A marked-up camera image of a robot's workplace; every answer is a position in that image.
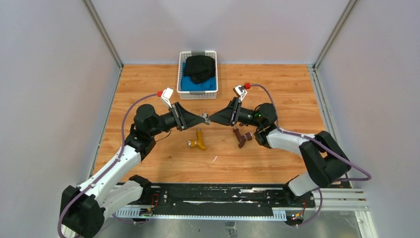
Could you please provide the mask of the brown faucet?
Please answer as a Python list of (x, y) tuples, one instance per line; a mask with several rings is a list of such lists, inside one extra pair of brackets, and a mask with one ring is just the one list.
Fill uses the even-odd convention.
[(241, 134), (239, 128), (233, 127), (233, 132), (238, 140), (238, 147), (242, 148), (247, 141), (251, 141), (253, 139), (253, 135), (250, 132), (245, 134)]

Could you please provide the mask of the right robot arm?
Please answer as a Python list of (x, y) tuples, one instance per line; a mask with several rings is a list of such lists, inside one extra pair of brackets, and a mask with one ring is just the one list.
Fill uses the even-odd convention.
[(326, 188), (338, 181), (351, 166), (349, 160), (327, 131), (301, 134), (279, 129), (278, 117), (272, 103), (263, 103), (255, 109), (242, 107), (239, 98), (210, 116), (210, 121), (235, 126), (236, 123), (255, 126), (254, 138), (260, 146), (282, 149), (300, 155), (306, 172), (288, 181), (283, 189), (283, 200), (291, 207), (303, 200), (303, 195), (316, 188)]

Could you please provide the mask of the silver pipe fitting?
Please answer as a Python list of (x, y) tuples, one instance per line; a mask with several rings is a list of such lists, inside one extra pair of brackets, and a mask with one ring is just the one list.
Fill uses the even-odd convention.
[(210, 124), (210, 119), (209, 119), (209, 115), (207, 113), (202, 113), (201, 117), (204, 119), (204, 123), (209, 125)]

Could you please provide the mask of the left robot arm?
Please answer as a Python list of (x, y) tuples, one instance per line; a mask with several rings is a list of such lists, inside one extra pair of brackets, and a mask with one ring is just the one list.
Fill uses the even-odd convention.
[(126, 204), (151, 201), (150, 182), (134, 176), (122, 187), (114, 189), (120, 179), (145, 159), (156, 145), (155, 136), (175, 128), (179, 131), (206, 122), (203, 116), (185, 110), (178, 102), (169, 112), (158, 115), (151, 104), (136, 110), (128, 136), (123, 136), (120, 149), (96, 174), (79, 186), (68, 186), (62, 193), (57, 231), (64, 236), (62, 226), (77, 237), (92, 238), (102, 228), (105, 220)]

